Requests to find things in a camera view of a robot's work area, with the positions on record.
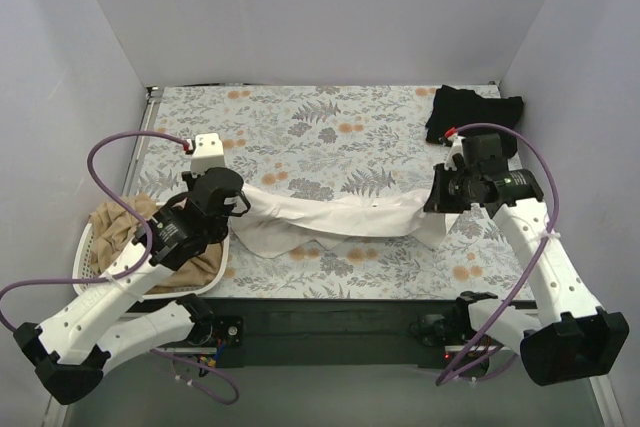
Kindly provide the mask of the white t shirt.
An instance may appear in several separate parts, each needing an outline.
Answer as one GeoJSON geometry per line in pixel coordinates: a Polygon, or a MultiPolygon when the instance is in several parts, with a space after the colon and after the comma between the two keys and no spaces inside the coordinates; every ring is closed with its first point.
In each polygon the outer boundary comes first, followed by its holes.
{"type": "Polygon", "coordinates": [[[332,250],[349,238],[410,236],[436,248],[449,233],[456,214],[425,213],[429,192],[413,190],[391,197],[347,195],[332,201],[305,200],[244,188],[247,214],[231,221],[235,235],[252,253],[275,258],[308,242],[332,250]]]}

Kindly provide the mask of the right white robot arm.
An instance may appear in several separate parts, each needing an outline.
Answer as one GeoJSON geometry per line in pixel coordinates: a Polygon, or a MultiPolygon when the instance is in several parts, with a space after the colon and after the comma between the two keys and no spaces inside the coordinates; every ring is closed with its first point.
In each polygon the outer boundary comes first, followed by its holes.
{"type": "Polygon", "coordinates": [[[608,374],[629,324],[622,313],[606,311],[580,278],[555,229],[558,209],[545,204],[533,173],[509,167],[497,134],[460,138],[450,130],[443,140],[451,151],[434,168],[425,211],[484,208],[523,272],[505,299],[466,291],[433,324],[432,338],[464,344],[438,381],[463,376],[465,354],[484,338],[519,356],[539,386],[608,374]]]}

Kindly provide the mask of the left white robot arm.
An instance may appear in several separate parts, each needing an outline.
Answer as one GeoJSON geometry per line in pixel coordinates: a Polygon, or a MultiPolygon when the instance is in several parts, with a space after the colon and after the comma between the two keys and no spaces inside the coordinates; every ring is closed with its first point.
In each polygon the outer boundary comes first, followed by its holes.
{"type": "Polygon", "coordinates": [[[59,404],[83,399],[111,370],[154,348],[237,343],[232,318],[216,317],[194,293],[134,320],[120,318],[188,260],[227,238],[229,219],[239,216],[236,205],[246,199],[243,186],[228,168],[208,169],[147,220],[76,299],[40,323],[15,329],[14,340],[59,404]]]}

